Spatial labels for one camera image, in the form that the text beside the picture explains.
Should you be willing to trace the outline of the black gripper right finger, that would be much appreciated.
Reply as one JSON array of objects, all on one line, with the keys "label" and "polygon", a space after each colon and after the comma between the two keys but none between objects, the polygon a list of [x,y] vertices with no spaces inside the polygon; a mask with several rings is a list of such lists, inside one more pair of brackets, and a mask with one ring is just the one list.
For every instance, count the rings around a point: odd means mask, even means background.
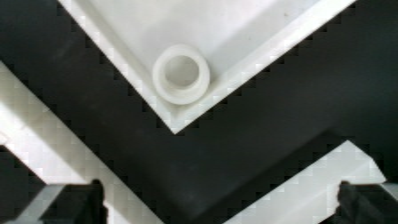
[{"label": "black gripper right finger", "polygon": [[337,208],[319,224],[398,224],[398,183],[343,182]]}]

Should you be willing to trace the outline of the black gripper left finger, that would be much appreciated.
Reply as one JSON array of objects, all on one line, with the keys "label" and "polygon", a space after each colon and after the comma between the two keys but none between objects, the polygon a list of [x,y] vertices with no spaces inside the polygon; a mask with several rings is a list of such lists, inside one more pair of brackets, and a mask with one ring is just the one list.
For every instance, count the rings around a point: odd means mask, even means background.
[{"label": "black gripper left finger", "polygon": [[39,191],[12,224],[106,224],[101,182],[49,184]]}]

